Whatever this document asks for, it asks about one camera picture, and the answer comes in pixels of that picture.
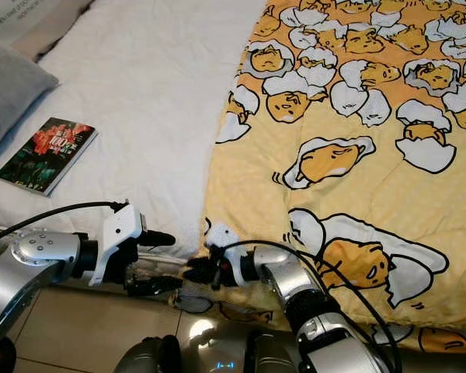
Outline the red green paperback book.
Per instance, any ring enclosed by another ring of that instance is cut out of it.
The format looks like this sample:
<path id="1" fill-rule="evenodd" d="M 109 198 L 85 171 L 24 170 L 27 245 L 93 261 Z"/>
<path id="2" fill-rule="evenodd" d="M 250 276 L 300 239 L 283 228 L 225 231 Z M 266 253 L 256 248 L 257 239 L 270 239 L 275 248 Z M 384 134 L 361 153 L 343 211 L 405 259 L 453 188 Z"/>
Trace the red green paperback book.
<path id="1" fill-rule="evenodd" d="M 0 167 L 0 180 L 47 197 L 97 134 L 90 125 L 50 117 Z"/>

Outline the dark robot leg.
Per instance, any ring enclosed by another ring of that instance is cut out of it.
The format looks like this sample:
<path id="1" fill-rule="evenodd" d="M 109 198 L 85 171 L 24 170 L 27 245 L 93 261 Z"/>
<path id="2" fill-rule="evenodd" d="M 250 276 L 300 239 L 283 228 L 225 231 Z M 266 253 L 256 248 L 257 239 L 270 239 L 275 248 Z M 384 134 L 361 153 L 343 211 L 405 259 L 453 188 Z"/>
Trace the dark robot leg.
<path id="1" fill-rule="evenodd" d="M 243 373 L 297 373 L 297 367 L 282 339 L 254 331 L 246 340 Z"/>
<path id="2" fill-rule="evenodd" d="M 113 373 L 183 373 L 179 341 L 174 335 L 145 337 L 124 353 Z"/>

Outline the dark right robot leg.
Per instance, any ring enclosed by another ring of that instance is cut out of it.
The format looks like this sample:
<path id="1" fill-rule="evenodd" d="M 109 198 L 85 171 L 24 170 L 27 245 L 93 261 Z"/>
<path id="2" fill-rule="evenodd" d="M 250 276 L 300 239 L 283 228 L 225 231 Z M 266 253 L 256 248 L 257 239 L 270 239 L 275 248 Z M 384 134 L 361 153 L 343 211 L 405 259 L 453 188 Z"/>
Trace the dark right robot leg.
<path id="1" fill-rule="evenodd" d="M 246 340 L 243 373 L 297 373 L 297 367 L 282 339 L 254 331 Z"/>

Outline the yellow cartoon egg quilt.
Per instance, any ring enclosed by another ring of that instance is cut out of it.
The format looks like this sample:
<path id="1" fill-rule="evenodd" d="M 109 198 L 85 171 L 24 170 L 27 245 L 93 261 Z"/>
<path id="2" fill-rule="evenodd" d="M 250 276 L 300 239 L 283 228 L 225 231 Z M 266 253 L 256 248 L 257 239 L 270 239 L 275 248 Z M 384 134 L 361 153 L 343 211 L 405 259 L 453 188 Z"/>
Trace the yellow cartoon egg quilt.
<path id="1" fill-rule="evenodd" d="M 268 0 L 213 148 L 204 227 L 315 257 L 387 344 L 466 354 L 466 0 Z"/>

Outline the dark left robot leg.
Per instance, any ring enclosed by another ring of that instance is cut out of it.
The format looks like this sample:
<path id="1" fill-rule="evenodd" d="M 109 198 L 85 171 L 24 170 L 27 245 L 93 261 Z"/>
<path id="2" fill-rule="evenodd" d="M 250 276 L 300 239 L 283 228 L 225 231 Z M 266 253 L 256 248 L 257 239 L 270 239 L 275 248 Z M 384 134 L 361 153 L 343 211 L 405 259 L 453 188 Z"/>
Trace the dark left robot leg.
<path id="1" fill-rule="evenodd" d="M 179 341 L 174 335 L 145 337 L 124 353 L 113 373 L 183 373 Z"/>

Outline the white scroll print cushion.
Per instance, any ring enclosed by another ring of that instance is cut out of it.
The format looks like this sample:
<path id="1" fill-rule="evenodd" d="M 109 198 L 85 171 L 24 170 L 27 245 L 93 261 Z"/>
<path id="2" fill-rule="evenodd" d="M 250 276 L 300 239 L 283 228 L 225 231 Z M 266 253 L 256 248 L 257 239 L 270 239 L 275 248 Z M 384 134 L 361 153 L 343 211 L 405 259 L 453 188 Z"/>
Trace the white scroll print cushion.
<path id="1" fill-rule="evenodd" d="M 0 44 L 36 63 L 94 0 L 0 0 Z"/>

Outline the white quilted mattress pad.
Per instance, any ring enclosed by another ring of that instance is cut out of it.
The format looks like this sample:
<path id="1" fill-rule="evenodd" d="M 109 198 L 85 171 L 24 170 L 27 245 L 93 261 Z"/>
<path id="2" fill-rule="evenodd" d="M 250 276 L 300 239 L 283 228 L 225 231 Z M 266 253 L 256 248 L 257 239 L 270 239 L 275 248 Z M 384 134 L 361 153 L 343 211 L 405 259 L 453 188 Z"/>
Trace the white quilted mattress pad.
<path id="1" fill-rule="evenodd" d="M 101 233 L 101 201 L 130 201 L 187 258 L 199 245 L 207 170 L 244 46 L 268 0 L 95 0 L 39 64 L 59 84 L 38 99 L 0 148 L 0 167 L 49 118 L 96 138 L 48 196 L 0 180 L 0 226 L 62 206 L 42 220 Z"/>

